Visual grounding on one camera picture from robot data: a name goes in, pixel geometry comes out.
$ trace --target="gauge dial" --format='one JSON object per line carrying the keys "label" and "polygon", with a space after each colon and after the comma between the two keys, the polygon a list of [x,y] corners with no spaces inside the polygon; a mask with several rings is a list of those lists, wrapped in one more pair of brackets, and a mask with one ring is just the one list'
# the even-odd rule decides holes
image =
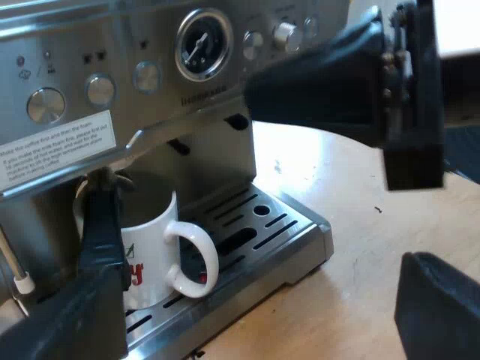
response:
{"label": "gauge dial", "polygon": [[227,63],[233,33],[228,19],[218,10],[190,13],[178,30],[175,62],[181,74],[192,81],[205,81]]}

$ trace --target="warning label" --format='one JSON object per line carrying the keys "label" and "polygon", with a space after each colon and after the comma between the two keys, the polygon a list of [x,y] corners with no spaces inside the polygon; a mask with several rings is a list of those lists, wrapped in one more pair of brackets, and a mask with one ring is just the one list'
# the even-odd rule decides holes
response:
{"label": "warning label", "polygon": [[110,111],[0,146],[0,191],[116,146]]}

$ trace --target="black plastic part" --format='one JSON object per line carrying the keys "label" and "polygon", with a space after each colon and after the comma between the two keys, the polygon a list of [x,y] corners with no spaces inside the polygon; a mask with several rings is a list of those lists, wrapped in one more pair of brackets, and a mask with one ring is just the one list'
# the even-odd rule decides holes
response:
{"label": "black plastic part", "polygon": [[180,142],[179,139],[172,139],[167,142],[176,152],[181,156],[187,156],[190,154],[190,148],[188,145],[185,145],[183,142]]}
{"label": "black plastic part", "polygon": [[250,79],[244,98],[252,119],[308,126],[369,146],[382,145],[384,51],[382,14],[373,7],[358,25],[327,44]]}
{"label": "black plastic part", "polygon": [[443,102],[431,1],[405,4],[406,50],[412,59],[412,121],[383,148],[389,190],[443,186]]}
{"label": "black plastic part", "polygon": [[0,337],[3,359],[118,360],[128,354],[114,268],[84,272]]}
{"label": "black plastic part", "polygon": [[250,122],[242,114],[229,116],[225,121],[235,130],[243,131],[248,128]]}
{"label": "black plastic part", "polygon": [[83,237],[79,256],[79,272],[101,267],[115,267],[126,291],[131,274],[125,258],[119,224],[119,195],[115,186],[90,190],[83,202]]}
{"label": "black plastic part", "polygon": [[406,253],[395,322],[409,360],[478,359],[480,286],[430,253]]}

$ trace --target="wooden countertop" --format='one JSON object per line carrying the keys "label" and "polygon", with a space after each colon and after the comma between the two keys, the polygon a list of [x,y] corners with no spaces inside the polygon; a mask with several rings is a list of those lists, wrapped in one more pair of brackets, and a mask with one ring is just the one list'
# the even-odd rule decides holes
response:
{"label": "wooden countertop", "polygon": [[480,187],[447,175],[445,190],[389,193],[379,150],[300,127],[254,131],[256,182],[330,221],[334,255],[218,335],[202,360],[405,359],[393,319],[401,256],[430,251],[480,281]]}

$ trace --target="round button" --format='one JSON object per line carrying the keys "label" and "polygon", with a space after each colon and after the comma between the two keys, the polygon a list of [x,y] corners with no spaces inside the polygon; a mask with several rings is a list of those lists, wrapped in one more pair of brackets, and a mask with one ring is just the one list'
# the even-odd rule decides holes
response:
{"label": "round button", "polygon": [[87,81],[87,98],[96,107],[108,107],[115,97],[115,85],[107,75],[92,75]]}
{"label": "round button", "polygon": [[302,33],[295,25],[282,22],[274,30],[274,42],[279,50],[291,53],[300,49]]}
{"label": "round button", "polygon": [[252,61],[260,54],[263,47],[263,36],[256,31],[247,31],[243,38],[243,56]]}
{"label": "round button", "polygon": [[41,88],[28,99],[27,112],[38,124],[48,124],[60,119],[65,111],[65,99],[54,88]]}
{"label": "round button", "polygon": [[319,23],[316,16],[311,16],[305,19],[303,23],[304,36],[307,40],[312,40],[317,37],[319,33]]}
{"label": "round button", "polygon": [[142,61],[133,73],[135,88],[144,94],[153,94],[160,88],[161,72],[156,64],[150,61]]}

